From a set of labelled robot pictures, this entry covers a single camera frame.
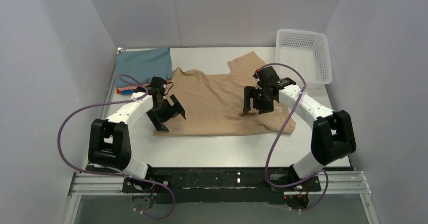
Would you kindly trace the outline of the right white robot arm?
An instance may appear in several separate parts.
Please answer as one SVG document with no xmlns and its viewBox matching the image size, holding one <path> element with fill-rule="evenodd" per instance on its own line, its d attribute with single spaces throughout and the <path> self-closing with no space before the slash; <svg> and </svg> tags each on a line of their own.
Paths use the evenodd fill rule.
<svg viewBox="0 0 428 224">
<path fill-rule="evenodd" d="M 274 110 L 274 102 L 291 109 L 270 148 L 264 167 L 266 181 L 271 187 L 290 188 L 313 178 L 334 161 L 354 153 L 356 141 L 350 114 L 322 105 L 305 93 L 306 83 L 299 87 L 290 78 L 281 79 L 273 66 L 267 64 L 255 70 L 256 85 L 244 88 L 243 113 L 251 109 L 258 110 L 259 114 L 270 113 Z M 281 185 L 271 181 L 269 162 L 292 114 L 297 114 L 312 129 L 311 145 L 309 153 L 288 168 L 289 182 Z"/>
</svg>

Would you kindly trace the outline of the beige t shirt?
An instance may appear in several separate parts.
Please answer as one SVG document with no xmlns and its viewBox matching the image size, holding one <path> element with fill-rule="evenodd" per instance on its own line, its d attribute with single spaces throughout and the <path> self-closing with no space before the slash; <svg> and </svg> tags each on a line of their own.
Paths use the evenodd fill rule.
<svg viewBox="0 0 428 224">
<path fill-rule="evenodd" d="M 168 120 L 167 132 L 153 131 L 155 136 L 244 136 L 277 132 L 289 115 L 288 107 L 274 103 L 274 111 L 259 114 L 252 109 L 243 113 L 244 88 L 254 86 L 253 73 L 265 65 L 250 52 L 228 62 L 230 73 L 207 75 L 199 70 L 173 71 L 175 95 L 185 110 Z"/>
</svg>

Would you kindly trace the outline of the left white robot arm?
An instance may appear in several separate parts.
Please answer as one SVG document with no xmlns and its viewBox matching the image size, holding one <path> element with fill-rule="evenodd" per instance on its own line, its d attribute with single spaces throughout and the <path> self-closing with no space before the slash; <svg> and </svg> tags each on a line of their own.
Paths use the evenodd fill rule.
<svg viewBox="0 0 428 224">
<path fill-rule="evenodd" d="M 88 160 L 128 176 L 145 179 L 150 166 L 132 155 L 130 130 L 144 116 L 148 116 L 158 132 L 168 132 L 165 122 L 181 115 L 185 110 L 175 95 L 166 98 L 168 82 L 153 77 L 145 87 L 136 86 L 125 105 L 105 119 L 91 124 Z"/>
</svg>

